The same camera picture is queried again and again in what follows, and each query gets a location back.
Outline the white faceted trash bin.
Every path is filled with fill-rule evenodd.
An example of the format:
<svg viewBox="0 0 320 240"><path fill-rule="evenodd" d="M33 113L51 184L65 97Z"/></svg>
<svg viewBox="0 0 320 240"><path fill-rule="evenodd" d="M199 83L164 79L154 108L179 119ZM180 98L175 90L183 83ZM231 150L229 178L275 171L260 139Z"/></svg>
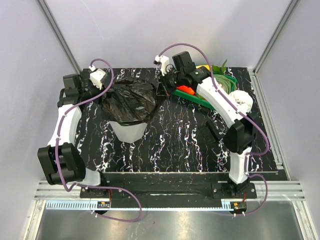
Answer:
<svg viewBox="0 0 320 240"><path fill-rule="evenodd" d="M147 128L147 123L145 122L126 126L120 125L116 121L110 121L109 124L111 125L118 140L129 144L140 140Z"/></svg>

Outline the black trash bag roll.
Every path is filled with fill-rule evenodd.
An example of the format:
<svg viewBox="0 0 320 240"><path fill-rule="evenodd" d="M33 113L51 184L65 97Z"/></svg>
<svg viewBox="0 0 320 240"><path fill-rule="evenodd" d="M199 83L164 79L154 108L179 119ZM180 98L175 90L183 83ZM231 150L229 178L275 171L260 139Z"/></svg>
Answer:
<svg viewBox="0 0 320 240"><path fill-rule="evenodd" d="M206 144L218 143L222 138L211 120L207 120L204 125L200 126L199 131Z"/></svg>

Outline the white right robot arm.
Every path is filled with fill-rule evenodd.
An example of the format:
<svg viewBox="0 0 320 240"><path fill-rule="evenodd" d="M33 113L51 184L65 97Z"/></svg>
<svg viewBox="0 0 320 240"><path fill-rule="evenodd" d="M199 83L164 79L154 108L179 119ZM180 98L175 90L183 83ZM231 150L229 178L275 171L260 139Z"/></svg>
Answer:
<svg viewBox="0 0 320 240"><path fill-rule="evenodd" d="M154 63L160 66L162 83L166 93L172 94L180 86L192 88L203 97L222 117L228 129L223 137L224 146L230 152L230 170L227 183L215 186L214 197L244 198L254 189L248 177L247 154L252 150L256 131L252 117L241 116L239 105L219 85L205 66L197 67L189 52L183 51L172 57L156 55Z"/></svg>

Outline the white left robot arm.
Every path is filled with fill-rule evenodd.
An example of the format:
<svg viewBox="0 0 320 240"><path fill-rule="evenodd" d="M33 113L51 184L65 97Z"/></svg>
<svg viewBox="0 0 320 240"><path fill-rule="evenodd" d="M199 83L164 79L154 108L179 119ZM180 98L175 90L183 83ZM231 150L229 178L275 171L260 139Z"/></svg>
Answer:
<svg viewBox="0 0 320 240"><path fill-rule="evenodd" d="M64 88L59 94L54 133L47 146L38 149L37 157L50 185L87 185L91 186L90 190L96 197L102 198L107 195L109 186L102 181L98 171L86 168L75 147L77 127L83 113L83 106L79 103L88 103L108 86L104 70L93 67L91 70L87 86L82 85L83 79L79 74L63 77Z"/></svg>

